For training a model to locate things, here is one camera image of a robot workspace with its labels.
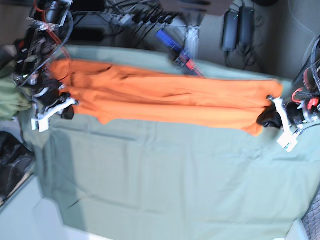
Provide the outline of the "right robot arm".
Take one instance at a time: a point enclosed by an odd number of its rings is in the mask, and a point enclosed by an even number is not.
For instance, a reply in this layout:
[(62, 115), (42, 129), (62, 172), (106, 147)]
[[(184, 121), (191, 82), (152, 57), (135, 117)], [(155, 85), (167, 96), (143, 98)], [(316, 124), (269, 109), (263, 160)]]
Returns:
[(79, 103), (70, 93), (62, 92), (63, 78), (56, 79), (49, 69), (58, 52), (70, 59), (65, 44), (74, 28), (72, 3), (71, 0), (35, 0), (28, 17), (31, 25), (25, 37), (15, 42), (16, 67), (11, 77), (32, 103), (35, 111), (32, 130), (41, 133), (49, 129), (50, 118), (54, 115), (73, 119), (73, 106)]

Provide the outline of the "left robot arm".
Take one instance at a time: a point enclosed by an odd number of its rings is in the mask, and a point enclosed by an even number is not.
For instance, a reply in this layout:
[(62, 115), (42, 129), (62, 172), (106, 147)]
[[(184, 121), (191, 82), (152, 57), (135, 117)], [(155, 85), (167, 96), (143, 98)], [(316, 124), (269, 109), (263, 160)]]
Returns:
[(283, 130), (277, 143), (288, 153), (298, 144), (298, 137), (306, 130), (319, 126), (320, 120), (320, 39), (317, 38), (310, 56), (295, 79), (302, 87), (296, 89), (289, 100), (268, 95), (271, 102), (257, 118), (265, 128)]

